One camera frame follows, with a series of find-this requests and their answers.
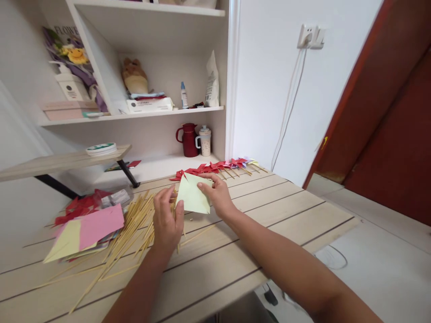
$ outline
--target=black table leg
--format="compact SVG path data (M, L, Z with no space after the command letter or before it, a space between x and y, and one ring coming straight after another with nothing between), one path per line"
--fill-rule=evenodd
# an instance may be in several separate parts
M124 160L121 159L118 162L118 165L121 167L121 169L123 170L123 172L126 174L127 178L131 181L132 185L134 188L139 187L139 185L141 183L138 183L135 178L133 177L132 173L130 172L130 169L126 166L126 164L124 163Z
M80 195L76 194L74 191L72 191L70 188L64 186L59 181L57 181L55 178L49 176L49 175L38 175L35 176L39 181L47 184L48 186L52 187L56 191L60 192L63 195L66 195L68 198L71 198L72 200L77 198L81 198Z

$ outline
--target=hand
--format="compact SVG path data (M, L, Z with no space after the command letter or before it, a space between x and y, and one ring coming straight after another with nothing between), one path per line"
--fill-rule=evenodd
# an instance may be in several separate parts
M171 213L171 202L175 185L164 188L154 197L154 244L152 249L172 255L180 242L184 228L184 201L179 201L175 209L175 218Z
M214 182L212 187L209 187L205 183L198 183L198 188L210 198L215 212L220 218L223 219L237 211L237 208L230 198L226 182L214 173L200 174L199 176L206 179L212 179Z

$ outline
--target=floor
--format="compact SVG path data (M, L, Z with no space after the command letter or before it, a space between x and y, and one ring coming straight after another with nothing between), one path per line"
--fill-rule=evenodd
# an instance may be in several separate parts
M307 190L361 219L316 257L384 322L431 322L431 227L317 174ZM283 300L274 282L269 286L277 306L265 300L266 285L255 292L280 323L312 322L298 305Z

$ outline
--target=left hand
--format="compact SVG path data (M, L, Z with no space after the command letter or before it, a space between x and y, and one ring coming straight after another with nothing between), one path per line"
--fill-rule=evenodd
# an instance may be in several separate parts
M184 228L184 201L179 201L175 218L171 213L171 204L176 195L173 194L175 185L164 188L154 197L154 244L152 249L166 252L170 255L180 242Z

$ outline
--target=shelf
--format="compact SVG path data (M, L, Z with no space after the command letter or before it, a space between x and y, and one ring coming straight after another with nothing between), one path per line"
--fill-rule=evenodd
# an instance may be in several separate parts
M125 54L208 52L220 34L225 16L224 10L134 1L71 3L118 53Z
M219 110L224 110L224 106L213 107L213 108L180 109L180 110L173 110L173 111L157 111L157 112L136 113L136 114L120 114L120 115L115 115L115 116L95 117L95 118L80 118L80 119L45 121L39 125L41 127L49 127L49 126L65 125L65 124L72 124L72 123L86 123L86 122L111 121L111 120L122 120L122 119L135 119L135 118L146 118L146 117L176 115L176 114L185 114L185 113L209 112L209 111L219 111Z
M140 158L125 158L125 161L139 160ZM175 174L177 171L188 168L198 168L201 164L217 163L220 160L214 155L204 157L198 155L193 158L185 157L182 154L169 155L159 158L142 159L140 164L131 169L137 182L144 182L162 177L167 177ZM95 188L107 189L121 185L129 185L126 175L121 170L103 173L87 191L92 191Z

